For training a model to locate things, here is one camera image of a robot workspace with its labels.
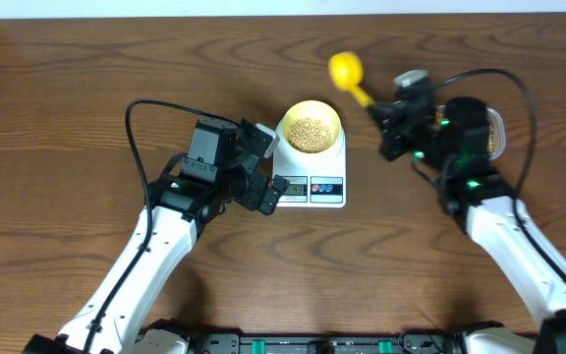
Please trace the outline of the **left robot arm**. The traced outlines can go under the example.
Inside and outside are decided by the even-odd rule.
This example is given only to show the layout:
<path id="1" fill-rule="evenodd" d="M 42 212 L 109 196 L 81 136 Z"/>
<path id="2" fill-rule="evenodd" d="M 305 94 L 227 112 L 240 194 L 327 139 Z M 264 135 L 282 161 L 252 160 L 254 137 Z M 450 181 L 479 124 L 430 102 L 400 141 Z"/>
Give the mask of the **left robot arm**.
<path id="1" fill-rule="evenodd" d="M 278 135 L 246 120 L 198 120 L 188 152 L 144 185 L 145 206 L 130 241 L 100 286 L 54 338 L 34 335 L 27 353 L 187 353 L 190 341 L 143 321 L 204 227 L 231 203 L 265 215 L 288 186 L 258 172 Z"/>

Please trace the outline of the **yellow measuring scoop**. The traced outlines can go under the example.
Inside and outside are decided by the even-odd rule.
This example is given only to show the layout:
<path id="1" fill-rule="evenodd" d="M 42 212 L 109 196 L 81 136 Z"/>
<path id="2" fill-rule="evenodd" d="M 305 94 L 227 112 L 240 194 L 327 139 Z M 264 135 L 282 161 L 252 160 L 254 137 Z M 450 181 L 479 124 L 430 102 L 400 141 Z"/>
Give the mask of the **yellow measuring scoop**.
<path id="1" fill-rule="evenodd" d="M 328 61 L 330 79 L 338 89 L 349 93 L 364 108 L 375 101 L 361 88 L 364 68 L 360 58 L 351 51 L 335 54 Z"/>

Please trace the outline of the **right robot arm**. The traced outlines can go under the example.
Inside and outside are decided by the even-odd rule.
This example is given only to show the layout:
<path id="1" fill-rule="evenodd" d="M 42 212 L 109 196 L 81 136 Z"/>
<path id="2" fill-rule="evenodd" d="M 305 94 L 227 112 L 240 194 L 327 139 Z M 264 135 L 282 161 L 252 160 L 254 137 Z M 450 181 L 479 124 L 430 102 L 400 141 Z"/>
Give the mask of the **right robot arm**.
<path id="1" fill-rule="evenodd" d="M 443 211 L 500 267 L 533 316 L 535 338 L 501 324 L 476 324 L 449 337 L 446 353 L 566 353 L 566 260 L 539 231 L 519 191 L 491 166 L 484 102 L 450 99 L 442 123 L 430 98 L 375 103 L 370 117 L 389 160 L 421 154 L 439 177 L 432 186 Z"/>

